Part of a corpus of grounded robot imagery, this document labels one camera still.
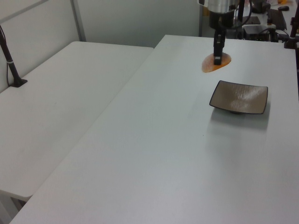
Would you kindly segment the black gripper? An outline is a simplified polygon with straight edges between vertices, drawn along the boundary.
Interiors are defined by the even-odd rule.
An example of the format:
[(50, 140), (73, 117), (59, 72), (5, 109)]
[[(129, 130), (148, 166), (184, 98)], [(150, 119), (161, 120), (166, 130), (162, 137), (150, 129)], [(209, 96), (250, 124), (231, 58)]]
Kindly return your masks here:
[(227, 13), (209, 12), (209, 26), (215, 29), (214, 33), (214, 65), (221, 65), (222, 53), (225, 45), (226, 30), (232, 28), (234, 11)]

